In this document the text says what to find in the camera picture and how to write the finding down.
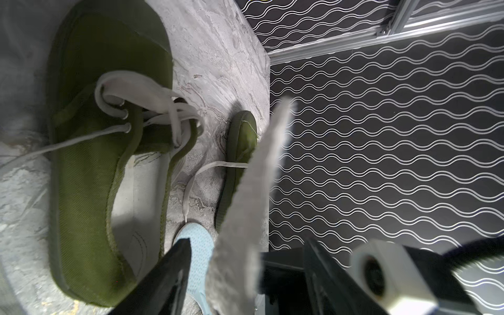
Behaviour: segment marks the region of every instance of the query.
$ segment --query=shoe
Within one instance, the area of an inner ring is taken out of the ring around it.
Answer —
[[[117,305],[164,255],[172,179],[203,125],[171,90],[172,57],[143,0],[84,0],[49,56],[49,257],[70,297]]]
[[[191,267],[187,282],[187,294],[198,303],[203,315],[212,315],[205,295],[205,278],[208,263],[214,250],[214,241],[210,233],[198,223],[188,223],[182,227],[173,244],[180,239],[191,241]]]
[[[231,205],[231,200],[240,184],[244,168],[248,167],[254,149],[257,146],[257,126],[254,115],[248,110],[237,113],[231,120],[229,133],[227,136],[226,161],[215,161],[200,168],[187,183],[182,199],[182,208],[185,222],[189,212],[189,196],[194,185],[196,175],[216,166],[228,167],[224,188],[219,200],[219,205],[215,211],[215,229],[220,231],[220,227]]]
[[[262,224],[275,170],[287,138],[291,99],[282,99],[244,172],[215,241],[205,290],[210,309],[252,314],[261,274]]]
[[[254,115],[248,110],[237,113],[231,120],[227,135],[226,161],[231,163],[248,163],[257,146],[257,126]],[[227,209],[240,184],[244,169],[230,167],[226,170],[224,188],[219,205],[215,211],[215,229],[220,232]]]

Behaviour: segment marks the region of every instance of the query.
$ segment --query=white shoelace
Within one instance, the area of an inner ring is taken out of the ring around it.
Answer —
[[[197,119],[200,122],[199,131],[204,129],[203,119],[197,110],[185,103],[174,103],[172,97],[181,97],[174,91],[159,85],[153,79],[132,71],[111,71],[103,74],[96,83],[94,98],[98,107],[107,115],[126,119],[128,110],[120,107],[125,101],[143,107],[144,127],[151,124],[171,125],[172,140],[175,147],[182,145],[181,121]],[[82,141],[113,133],[128,133],[131,130],[129,122],[114,125],[106,129],[76,137],[57,144],[46,146],[40,150],[17,157],[0,166],[0,177],[13,168],[19,167],[28,160],[50,151],[68,147]]]
[[[242,120],[241,122],[246,123],[250,129],[256,134],[256,137],[259,138],[257,132],[254,130],[250,122],[247,120]],[[240,156],[238,156],[237,160],[240,160],[245,154],[247,150],[243,151]],[[224,166],[224,167],[236,167],[236,168],[247,168],[248,163],[238,163],[238,162],[226,162],[226,161],[215,161],[208,163],[206,165],[203,165],[197,172],[191,177],[189,182],[187,183],[187,186],[185,187],[184,190],[184,196],[182,198],[182,213],[184,214],[184,221],[187,223],[187,215],[189,214],[189,196],[191,194],[191,190],[193,189],[194,181],[196,179],[196,175],[203,173],[204,171],[212,168],[212,167],[217,167],[217,166]]]

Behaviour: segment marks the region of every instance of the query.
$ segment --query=metal frame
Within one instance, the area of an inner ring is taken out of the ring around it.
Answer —
[[[504,0],[475,3],[410,18],[409,16],[413,12],[411,6],[416,5],[417,2],[418,0],[401,0],[401,4],[404,4],[398,6],[389,27],[385,30],[382,26],[376,26],[273,50],[268,53],[271,65],[504,19]]]
[[[391,18],[390,23],[385,30],[385,33],[387,35],[401,33],[419,2],[420,0],[400,1],[394,16]]]

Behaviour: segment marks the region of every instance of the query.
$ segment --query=marble tile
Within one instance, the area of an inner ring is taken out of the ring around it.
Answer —
[[[181,199],[190,176],[225,158],[232,115],[256,117],[262,135],[269,122],[270,61],[233,0],[149,0],[161,16],[174,57],[173,88],[194,104],[206,130],[188,154],[173,188],[167,214],[168,249],[183,223]],[[0,163],[47,143],[44,112],[45,63],[52,38],[75,0],[0,4]],[[225,170],[199,175],[189,220],[213,227]],[[54,284],[48,263],[50,162],[39,157],[0,179],[0,255],[16,296],[29,314],[102,314],[107,309],[73,301]],[[268,225],[265,222],[267,250]],[[186,299],[183,313],[199,313]]]

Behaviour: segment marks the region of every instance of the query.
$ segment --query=shoe insole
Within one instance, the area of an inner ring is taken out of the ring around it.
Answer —
[[[112,232],[138,281],[159,260],[161,205],[169,162],[169,154],[132,156],[114,201]]]

